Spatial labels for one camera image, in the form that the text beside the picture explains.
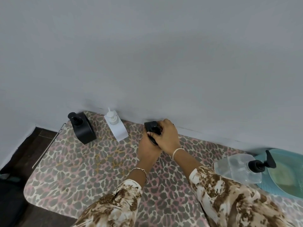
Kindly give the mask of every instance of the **brown and white patterned shirt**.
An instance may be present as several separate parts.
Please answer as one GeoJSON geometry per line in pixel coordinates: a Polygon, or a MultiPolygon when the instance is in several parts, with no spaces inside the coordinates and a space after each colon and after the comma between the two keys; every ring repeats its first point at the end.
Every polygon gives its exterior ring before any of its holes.
{"type": "MultiPolygon", "coordinates": [[[[206,166],[192,171],[189,185],[211,227],[294,226],[266,196],[221,177],[206,166]]],[[[137,182],[125,180],[89,206],[73,227],[134,226],[141,194],[137,182]]]]}

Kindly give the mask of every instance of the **clear soap dispenser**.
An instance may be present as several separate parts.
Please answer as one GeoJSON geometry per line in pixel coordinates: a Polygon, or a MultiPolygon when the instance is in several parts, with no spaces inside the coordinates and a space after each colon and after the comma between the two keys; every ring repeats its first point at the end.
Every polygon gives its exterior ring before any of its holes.
{"type": "Polygon", "coordinates": [[[276,168],[276,163],[268,150],[266,155],[267,160],[261,162],[250,154],[235,154],[215,162],[214,171],[244,185],[261,183],[265,168],[276,168]]]}

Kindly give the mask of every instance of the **hand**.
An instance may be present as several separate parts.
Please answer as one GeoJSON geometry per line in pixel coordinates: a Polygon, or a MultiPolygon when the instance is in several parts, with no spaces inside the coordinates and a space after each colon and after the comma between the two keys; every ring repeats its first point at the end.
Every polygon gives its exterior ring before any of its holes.
{"type": "Polygon", "coordinates": [[[147,135],[153,137],[159,147],[167,154],[172,156],[174,151],[181,147],[179,142],[178,131],[174,124],[165,119],[164,121],[159,121],[158,124],[162,127],[163,131],[161,135],[157,135],[153,132],[148,132],[147,135]]]}
{"type": "Polygon", "coordinates": [[[139,142],[138,147],[138,159],[144,162],[152,162],[154,164],[160,157],[162,150],[159,146],[154,145],[146,133],[146,128],[144,126],[143,137],[139,142]]]}

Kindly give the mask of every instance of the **white bracelet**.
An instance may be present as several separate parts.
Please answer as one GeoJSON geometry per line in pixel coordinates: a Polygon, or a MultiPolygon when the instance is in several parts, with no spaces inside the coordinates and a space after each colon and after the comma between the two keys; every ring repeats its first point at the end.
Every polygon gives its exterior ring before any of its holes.
{"type": "Polygon", "coordinates": [[[134,168],[134,169],[139,169],[139,170],[142,170],[142,171],[145,173],[145,176],[146,176],[146,181],[147,181],[147,173],[146,173],[146,171],[145,171],[144,169],[137,168],[137,167],[136,167],[136,168],[134,168]]]}
{"type": "Polygon", "coordinates": [[[180,150],[180,149],[184,150],[183,148],[178,148],[178,149],[176,149],[176,150],[174,151],[174,153],[172,154],[172,159],[173,159],[173,160],[175,160],[175,159],[174,159],[175,153],[177,152],[177,150],[180,150]]]}

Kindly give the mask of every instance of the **black object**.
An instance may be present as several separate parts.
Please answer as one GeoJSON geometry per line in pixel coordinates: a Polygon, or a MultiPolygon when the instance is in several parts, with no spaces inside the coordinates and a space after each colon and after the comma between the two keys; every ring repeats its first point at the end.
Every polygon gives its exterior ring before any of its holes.
{"type": "Polygon", "coordinates": [[[266,150],[266,158],[267,160],[264,162],[261,162],[260,160],[253,160],[248,162],[248,167],[252,172],[260,173],[265,171],[265,167],[267,168],[276,168],[276,162],[272,158],[271,153],[269,150],[266,150]]]}
{"type": "MultiPolygon", "coordinates": [[[[145,126],[147,132],[149,131],[149,132],[156,133],[157,135],[161,135],[162,128],[158,125],[157,121],[145,122],[144,126],[145,126]]],[[[156,140],[153,137],[149,136],[149,139],[151,140],[151,142],[153,144],[158,145],[156,143],[156,140]]]]}
{"type": "Polygon", "coordinates": [[[18,177],[0,175],[1,227],[14,227],[28,205],[23,195],[24,184],[18,177]]]}
{"type": "Polygon", "coordinates": [[[68,118],[70,119],[75,135],[80,142],[87,144],[97,138],[94,129],[84,112],[79,112],[77,114],[71,112],[68,115],[68,118]]]}

